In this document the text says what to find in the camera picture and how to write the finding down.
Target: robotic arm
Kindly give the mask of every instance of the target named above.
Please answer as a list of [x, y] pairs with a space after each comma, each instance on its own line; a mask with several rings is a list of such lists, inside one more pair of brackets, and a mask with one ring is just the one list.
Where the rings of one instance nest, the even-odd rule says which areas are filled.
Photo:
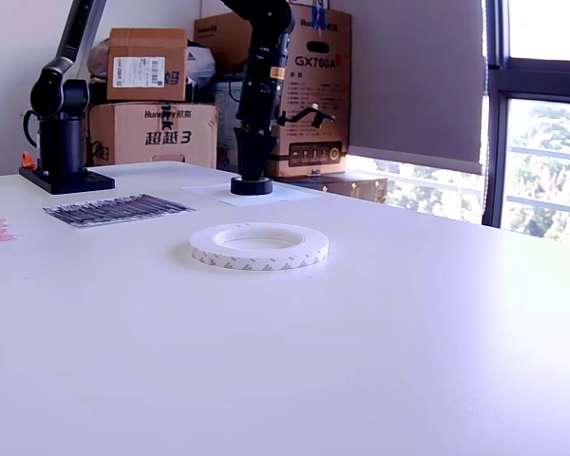
[[[65, 81], [65, 75], [82, 53], [91, 50], [106, 0], [74, 0], [66, 30], [56, 57], [42, 70], [31, 91], [31, 107], [40, 121], [40, 160], [36, 169], [21, 168], [27, 179], [52, 194], [78, 193], [114, 188], [114, 181], [91, 173], [83, 165], [82, 118], [88, 107], [86, 81]], [[315, 113], [313, 126], [320, 127], [331, 116], [320, 113], [317, 106], [305, 109], [288, 119], [279, 117], [290, 34], [295, 16], [287, 0], [222, 0], [249, 21], [253, 27], [249, 60], [237, 118], [236, 129], [240, 177], [232, 181], [237, 195], [267, 195], [272, 182], [264, 178], [264, 167], [276, 147], [271, 134], [276, 123], [298, 122]], [[24, 129], [27, 137], [27, 121]]]

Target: cable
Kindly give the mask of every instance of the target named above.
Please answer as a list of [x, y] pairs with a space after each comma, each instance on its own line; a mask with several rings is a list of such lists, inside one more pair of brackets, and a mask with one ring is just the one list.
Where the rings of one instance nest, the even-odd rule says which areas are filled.
[[31, 116], [35, 116], [34, 111], [32, 110], [26, 112], [26, 115], [23, 117], [23, 133], [26, 135], [28, 143], [30, 143], [34, 149], [37, 149], [38, 144], [29, 134], [29, 119], [31, 119]]
[[240, 103], [240, 100], [237, 100], [232, 94], [232, 81], [228, 81], [228, 91], [230, 92], [230, 98], [232, 98], [235, 102]]

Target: roll of tape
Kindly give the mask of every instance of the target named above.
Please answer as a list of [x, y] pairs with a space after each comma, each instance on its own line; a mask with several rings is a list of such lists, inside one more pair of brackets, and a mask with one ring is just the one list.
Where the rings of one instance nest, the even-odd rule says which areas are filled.
[[275, 223], [237, 223], [195, 233], [192, 258], [241, 271], [287, 271], [325, 260], [330, 241], [318, 231]]

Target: roller shade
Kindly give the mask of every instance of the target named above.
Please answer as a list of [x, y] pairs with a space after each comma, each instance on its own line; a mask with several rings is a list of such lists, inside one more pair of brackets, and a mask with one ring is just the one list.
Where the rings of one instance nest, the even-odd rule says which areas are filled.
[[332, 0], [352, 15], [352, 155], [481, 174], [482, 0]]

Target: white paper sheet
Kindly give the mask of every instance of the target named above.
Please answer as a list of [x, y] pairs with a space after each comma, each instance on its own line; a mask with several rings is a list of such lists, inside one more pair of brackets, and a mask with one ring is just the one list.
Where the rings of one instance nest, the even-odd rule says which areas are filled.
[[208, 187], [183, 187], [181, 190], [186, 192], [195, 193], [203, 197], [213, 198], [220, 200], [233, 206], [258, 206], [260, 204], [270, 204], [279, 201], [293, 201], [293, 200], [306, 200], [308, 198], [316, 198], [312, 195], [299, 190], [294, 190], [288, 187], [275, 185], [272, 195], [264, 195], [260, 197], [240, 197], [230, 193], [230, 184], [224, 183], [219, 185], [210, 185]]

